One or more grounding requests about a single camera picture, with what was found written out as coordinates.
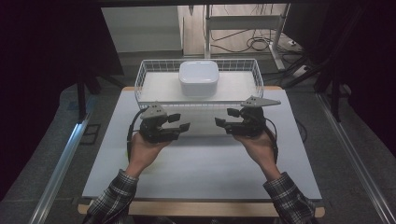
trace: gray floor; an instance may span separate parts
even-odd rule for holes
[[[180,52],[158,52],[155,55],[148,53],[138,56],[122,54],[120,59],[125,76],[115,78],[133,86],[137,74],[136,69],[142,59],[177,57],[181,57]],[[262,72],[275,72],[274,63],[269,55],[254,55],[254,57],[259,60]],[[279,75],[271,74],[263,77],[268,80]],[[289,89],[287,93],[295,118],[307,129],[308,136],[304,145],[326,207],[326,215],[319,218],[318,222],[381,223],[379,215],[313,92],[312,85],[315,79],[316,77],[311,77]],[[83,219],[83,215],[77,211],[77,205],[85,203],[80,196],[120,95],[118,87],[100,78],[99,81],[102,91],[96,95],[97,104],[89,123],[90,125],[100,124],[97,139],[92,145],[78,146],[64,182],[49,210],[46,223],[80,223]],[[266,83],[271,85],[277,82],[278,80],[272,80]],[[47,186],[78,119],[76,86],[66,89],[60,101],[57,114],[34,156],[21,172],[6,198],[0,202],[1,223],[27,223]],[[347,104],[347,98],[342,98],[340,101],[340,115],[342,125],[350,140],[359,151],[377,185],[382,189],[392,210],[395,211],[395,158],[354,113]],[[81,139],[83,143],[91,141],[91,135]]]

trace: hand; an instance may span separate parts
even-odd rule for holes
[[[242,143],[250,158],[262,168],[268,181],[280,178],[281,174],[275,163],[273,144],[268,134],[262,132],[254,138],[234,135],[233,138]]]
[[[125,174],[138,178],[142,171],[155,161],[160,151],[171,142],[151,144],[140,133],[136,133],[131,143],[131,157]]]

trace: aluminum rail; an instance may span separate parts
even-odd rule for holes
[[[389,204],[385,199],[380,187],[373,180],[372,176],[370,175],[369,171],[361,160],[359,153],[349,140],[349,137],[347,136],[343,125],[337,122],[337,120],[332,115],[330,105],[326,99],[325,94],[317,93],[317,97],[323,107],[324,112],[327,115],[330,124],[332,125],[332,128],[334,129],[335,134],[340,140],[347,157],[351,162],[352,167],[355,169],[355,172],[358,175],[361,184],[363,185],[367,195],[372,201],[376,212],[382,219],[382,222],[387,224],[396,224],[395,216],[390,210]]]
[[[67,169],[69,168],[70,162],[72,161],[76,152],[79,140],[84,134],[88,121],[90,120],[95,103],[96,97],[90,96],[87,102],[87,114],[85,119],[76,125],[72,134],[70,135],[66,147],[64,148],[64,152],[62,153],[61,158],[59,159],[58,164],[56,165],[52,176],[49,179],[49,183],[47,184],[44,193],[41,195],[40,201],[38,202],[35,211],[29,220],[29,223],[44,223],[46,220],[58,190],[64,181],[64,176],[67,172]]]

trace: wall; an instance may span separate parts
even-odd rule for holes
[[[102,8],[117,52],[180,50],[177,7]]]

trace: wooden table edge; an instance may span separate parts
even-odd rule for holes
[[[87,214],[88,204],[79,204],[78,211]],[[315,217],[323,217],[324,207],[317,207]],[[278,217],[272,203],[185,203],[132,202],[129,215],[167,217]]]

